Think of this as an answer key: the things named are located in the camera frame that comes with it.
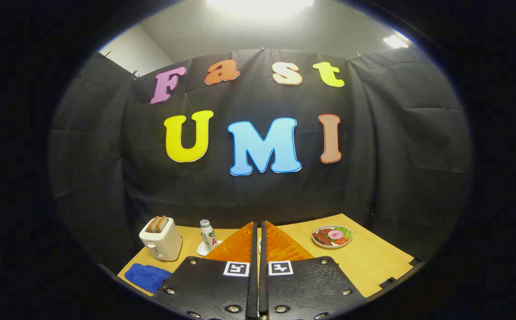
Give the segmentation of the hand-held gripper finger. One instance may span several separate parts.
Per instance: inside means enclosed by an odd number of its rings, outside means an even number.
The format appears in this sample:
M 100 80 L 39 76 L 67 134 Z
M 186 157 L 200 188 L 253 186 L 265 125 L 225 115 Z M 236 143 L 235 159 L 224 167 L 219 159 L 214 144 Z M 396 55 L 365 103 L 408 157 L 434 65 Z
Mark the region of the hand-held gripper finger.
M 258 313 L 265 320 L 329 320 L 366 302 L 333 257 L 314 257 L 262 222 Z
M 257 318 L 257 228 L 250 222 L 205 257 L 185 258 L 153 300 L 189 320 Z

